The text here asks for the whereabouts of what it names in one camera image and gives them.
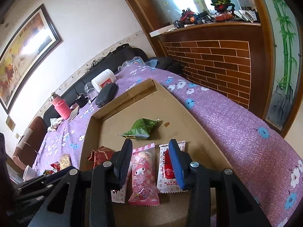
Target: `white cup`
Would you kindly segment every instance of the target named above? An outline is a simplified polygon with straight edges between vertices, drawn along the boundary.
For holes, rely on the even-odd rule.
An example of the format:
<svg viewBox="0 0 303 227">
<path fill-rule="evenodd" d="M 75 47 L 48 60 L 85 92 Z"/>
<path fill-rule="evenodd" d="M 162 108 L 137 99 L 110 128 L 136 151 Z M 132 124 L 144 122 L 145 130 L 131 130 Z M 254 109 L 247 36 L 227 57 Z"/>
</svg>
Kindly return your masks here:
<svg viewBox="0 0 303 227">
<path fill-rule="evenodd" d="M 36 177 L 36 171 L 28 165 L 23 173 L 23 181 L 25 182 L 35 177 Z"/>
</svg>

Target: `white wall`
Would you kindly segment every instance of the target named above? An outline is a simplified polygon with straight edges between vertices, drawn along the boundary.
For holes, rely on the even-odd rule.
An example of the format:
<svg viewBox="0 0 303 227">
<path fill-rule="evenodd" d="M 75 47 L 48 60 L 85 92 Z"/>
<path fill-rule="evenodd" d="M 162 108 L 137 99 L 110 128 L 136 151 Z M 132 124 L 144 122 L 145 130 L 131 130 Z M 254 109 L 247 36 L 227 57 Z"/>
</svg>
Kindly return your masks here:
<svg viewBox="0 0 303 227">
<path fill-rule="evenodd" d="M 303 102 L 301 102 L 300 109 L 285 140 L 293 147 L 297 154 L 303 158 Z"/>
<path fill-rule="evenodd" d="M 9 23 L 9 26 L 0 26 L 0 52 L 22 22 L 42 3 L 62 43 L 40 63 L 19 93 L 10 112 L 16 123 L 14 132 L 5 124 L 7 114 L 0 107 L 0 132 L 5 135 L 9 156 L 16 147 L 15 134 L 23 134 L 60 84 L 104 49 L 142 30 L 125 0 L 17 0 L 6 16 L 4 25 Z M 147 49 L 148 56 L 154 56 L 146 37 L 137 46 Z"/>
</svg>

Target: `framed painting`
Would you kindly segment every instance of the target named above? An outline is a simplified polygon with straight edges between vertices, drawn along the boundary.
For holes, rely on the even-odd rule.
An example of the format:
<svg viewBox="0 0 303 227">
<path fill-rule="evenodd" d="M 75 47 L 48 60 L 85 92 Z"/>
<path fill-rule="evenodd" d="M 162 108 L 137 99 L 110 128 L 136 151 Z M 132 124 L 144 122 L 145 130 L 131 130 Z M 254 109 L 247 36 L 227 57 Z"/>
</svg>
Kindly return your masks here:
<svg viewBox="0 0 303 227">
<path fill-rule="evenodd" d="M 13 35 L 0 57 L 0 102 L 7 114 L 31 73 L 60 41 L 43 4 Z"/>
</svg>

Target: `pink thermos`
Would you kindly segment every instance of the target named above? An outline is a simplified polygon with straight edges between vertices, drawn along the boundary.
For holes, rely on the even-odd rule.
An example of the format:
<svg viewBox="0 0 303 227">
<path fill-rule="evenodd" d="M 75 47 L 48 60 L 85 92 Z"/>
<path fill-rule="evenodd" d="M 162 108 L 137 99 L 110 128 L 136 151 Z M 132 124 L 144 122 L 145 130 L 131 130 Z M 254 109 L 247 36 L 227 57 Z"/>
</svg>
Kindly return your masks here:
<svg viewBox="0 0 303 227">
<path fill-rule="evenodd" d="M 56 111 L 60 114 L 60 116 L 63 119 L 67 120 L 71 115 L 72 110 L 66 104 L 65 100 L 62 100 L 59 95 L 53 92 L 51 95 L 51 102 L 54 105 Z"/>
</svg>

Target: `silver screw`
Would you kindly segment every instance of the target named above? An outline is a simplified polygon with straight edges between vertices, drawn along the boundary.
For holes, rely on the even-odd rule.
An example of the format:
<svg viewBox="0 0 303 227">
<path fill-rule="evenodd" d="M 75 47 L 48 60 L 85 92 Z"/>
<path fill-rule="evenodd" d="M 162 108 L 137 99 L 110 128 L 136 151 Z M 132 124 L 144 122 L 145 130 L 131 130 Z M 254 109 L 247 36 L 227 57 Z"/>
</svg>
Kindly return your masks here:
<svg viewBox="0 0 303 227">
<path fill-rule="evenodd" d="M 70 171 L 69 171 L 69 175 L 76 175 L 78 173 L 78 170 L 77 169 L 71 169 Z"/>
<path fill-rule="evenodd" d="M 198 167 L 198 166 L 199 166 L 199 163 L 196 162 L 196 161 L 192 161 L 192 162 L 190 162 L 190 166 L 191 166 L 191 167 Z"/>
<path fill-rule="evenodd" d="M 111 165 L 112 165 L 112 163 L 110 161 L 103 162 L 104 167 L 110 167 Z"/>
<path fill-rule="evenodd" d="M 224 170 L 224 173 L 227 174 L 227 175 L 231 175 L 232 174 L 232 170 L 227 168 Z"/>
<path fill-rule="evenodd" d="M 44 198 L 44 196 L 41 195 L 41 196 L 38 196 L 38 197 L 36 198 L 36 200 L 37 200 L 37 201 L 41 201 L 43 198 Z"/>
</svg>

